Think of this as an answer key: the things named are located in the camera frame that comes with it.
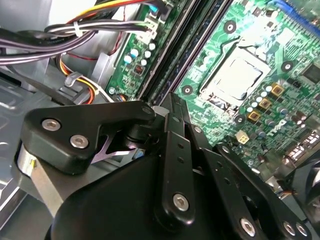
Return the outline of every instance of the cable tie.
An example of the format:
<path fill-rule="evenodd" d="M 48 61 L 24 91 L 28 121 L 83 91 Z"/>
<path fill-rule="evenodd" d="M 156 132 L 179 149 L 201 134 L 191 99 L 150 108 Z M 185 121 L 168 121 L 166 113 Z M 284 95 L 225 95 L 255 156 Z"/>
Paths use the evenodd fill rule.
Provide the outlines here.
<path fill-rule="evenodd" d="M 76 35 L 78 38 L 82 37 L 84 34 L 83 34 L 83 32 L 80 30 L 80 27 L 79 27 L 77 21 L 74 21 L 74 22 L 73 22 L 73 26 L 74 26 L 74 33 L 75 33 L 75 35 Z"/>

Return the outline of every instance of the motherboard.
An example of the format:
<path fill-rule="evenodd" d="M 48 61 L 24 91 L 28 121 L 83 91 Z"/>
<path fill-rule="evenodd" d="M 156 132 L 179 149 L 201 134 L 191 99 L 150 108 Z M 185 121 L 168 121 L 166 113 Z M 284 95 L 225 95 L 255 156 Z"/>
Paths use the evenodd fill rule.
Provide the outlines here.
<path fill-rule="evenodd" d="M 191 7 L 187 2 L 167 1 L 165 13 L 149 6 L 141 7 L 138 20 L 147 24 L 148 31 L 129 36 L 106 87 L 110 95 L 121 95 L 126 100 L 135 99 L 138 89 L 177 31 L 177 23 L 183 18 L 181 13 Z"/>
<path fill-rule="evenodd" d="M 234 0 L 175 90 L 250 166 L 320 142 L 319 30 L 280 0 Z"/>

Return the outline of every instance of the black metal bracket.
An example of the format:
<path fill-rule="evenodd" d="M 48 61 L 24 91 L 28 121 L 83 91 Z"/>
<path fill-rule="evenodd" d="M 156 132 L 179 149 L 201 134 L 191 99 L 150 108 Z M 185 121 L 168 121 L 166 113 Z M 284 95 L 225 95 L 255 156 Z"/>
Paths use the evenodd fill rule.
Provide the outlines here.
<path fill-rule="evenodd" d="M 42 108 L 29 112 L 21 140 L 26 150 L 66 174 L 81 174 L 97 153 L 98 139 L 114 136 L 133 124 L 149 124 L 155 112 L 141 101 Z M 58 130 L 47 130 L 44 120 L 55 120 Z M 76 148 L 72 136 L 83 136 L 88 145 Z"/>

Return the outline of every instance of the capacitor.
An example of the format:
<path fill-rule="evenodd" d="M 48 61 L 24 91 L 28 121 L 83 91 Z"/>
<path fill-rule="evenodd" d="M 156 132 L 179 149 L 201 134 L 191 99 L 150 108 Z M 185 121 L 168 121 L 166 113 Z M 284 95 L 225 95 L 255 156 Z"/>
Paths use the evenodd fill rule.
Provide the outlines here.
<path fill-rule="evenodd" d="M 254 110 L 254 109 L 253 109 L 252 107 L 248 107 L 248 108 L 246 109 L 246 111 L 247 111 L 248 113 L 251 113 L 253 110 Z"/>
<path fill-rule="evenodd" d="M 276 126 L 276 122 L 271 118 L 265 120 L 265 124 L 268 125 L 269 127 L 272 127 L 272 128 L 274 128 Z"/>
<path fill-rule="evenodd" d="M 153 42 L 152 42 L 152 43 L 149 43 L 149 49 L 150 49 L 151 51 L 155 50 L 156 47 L 157 47 L 156 44 L 154 44 Z"/>
<path fill-rule="evenodd" d="M 134 48 L 134 49 L 132 49 L 132 50 L 130 51 L 130 54 L 131 54 L 132 57 L 136 58 L 136 57 L 139 56 L 139 51 Z"/>
<path fill-rule="evenodd" d="M 123 60 L 126 64 L 132 63 L 132 57 L 130 57 L 129 55 L 126 55 Z"/>
<path fill-rule="evenodd" d="M 278 16 L 278 11 L 276 11 L 276 10 L 267 10 L 267 11 L 265 11 L 265 15 L 266 15 L 268 18 L 273 18 L 273 19 L 275 19 L 275 18 Z"/>
<path fill-rule="evenodd" d="M 266 90 L 268 93 L 270 93 L 270 92 L 272 91 L 272 86 L 267 86 L 267 87 L 265 88 L 265 90 Z"/>
<path fill-rule="evenodd" d="M 266 91 L 263 91 L 260 95 L 261 97 L 265 98 L 268 95 L 268 93 Z"/>
<path fill-rule="evenodd" d="M 141 65 L 146 66 L 148 64 L 147 60 L 141 59 Z"/>
<path fill-rule="evenodd" d="M 266 158 L 264 156 L 262 156 L 261 154 L 258 154 L 257 158 L 261 164 L 263 164 L 266 161 Z"/>
<path fill-rule="evenodd" d="M 295 115 L 302 121 L 305 121 L 307 119 L 307 116 L 302 111 L 297 111 Z"/>
<path fill-rule="evenodd" d="M 256 134 L 258 134 L 258 136 L 259 136 L 260 138 L 265 138 L 265 137 L 267 136 L 267 134 L 265 133 L 265 131 L 264 131 L 263 129 L 261 129 L 261 128 L 258 128 L 255 132 L 256 132 Z"/>
<path fill-rule="evenodd" d="M 256 101 L 258 102 L 258 103 L 260 103 L 261 101 L 262 101 L 262 97 L 260 97 L 260 96 L 258 96 L 257 98 L 256 98 Z"/>
<path fill-rule="evenodd" d="M 144 56 L 145 56 L 146 59 L 151 58 L 151 52 L 150 51 L 145 51 L 144 52 Z"/>
<path fill-rule="evenodd" d="M 278 107 L 277 108 L 277 111 L 278 111 L 278 113 L 280 113 L 281 115 L 287 115 L 288 114 L 288 109 L 286 109 L 285 107 L 283 107 L 283 106 L 280 106 L 280 107 Z"/>
<path fill-rule="evenodd" d="M 298 116 L 296 116 L 296 115 L 292 116 L 292 117 L 291 117 L 291 120 L 292 120 L 293 122 L 295 122 L 297 125 L 301 125 L 301 124 L 302 124 L 302 120 L 301 120 Z"/>

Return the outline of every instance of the chip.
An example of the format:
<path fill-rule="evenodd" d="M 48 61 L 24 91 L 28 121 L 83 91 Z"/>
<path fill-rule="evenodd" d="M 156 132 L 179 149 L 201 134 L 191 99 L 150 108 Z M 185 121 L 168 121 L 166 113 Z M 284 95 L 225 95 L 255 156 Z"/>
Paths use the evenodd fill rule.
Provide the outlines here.
<path fill-rule="evenodd" d="M 259 106 L 264 108 L 264 109 L 268 109 L 270 106 L 271 106 L 271 102 L 264 98 L 260 103 L 259 103 Z"/>
<path fill-rule="evenodd" d="M 260 115 L 259 113 L 257 113 L 256 111 L 253 111 L 253 112 L 251 112 L 251 113 L 249 114 L 248 118 L 249 118 L 250 120 L 254 121 L 254 122 L 257 122 L 257 121 L 259 120 L 260 116 L 261 116 L 261 115 Z"/>
<path fill-rule="evenodd" d="M 320 82 L 320 68 L 314 64 L 311 64 L 302 75 L 314 84 Z"/>
<path fill-rule="evenodd" d="M 136 65 L 134 68 L 134 72 L 141 75 L 144 72 L 144 68 L 140 65 Z"/>
<path fill-rule="evenodd" d="M 281 94 L 283 94 L 284 91 L 285 91 L 285 89 L 284 89 L 282 86 L 280 86 L 280 85 L 278 85 L 278 84 L 276 84 L 276 83 L 273 83 L 273 84 L 272 84 L 271 93 L 273 93 L 273 94 L 276 95 L 277 97 L 279 97 Z"/>

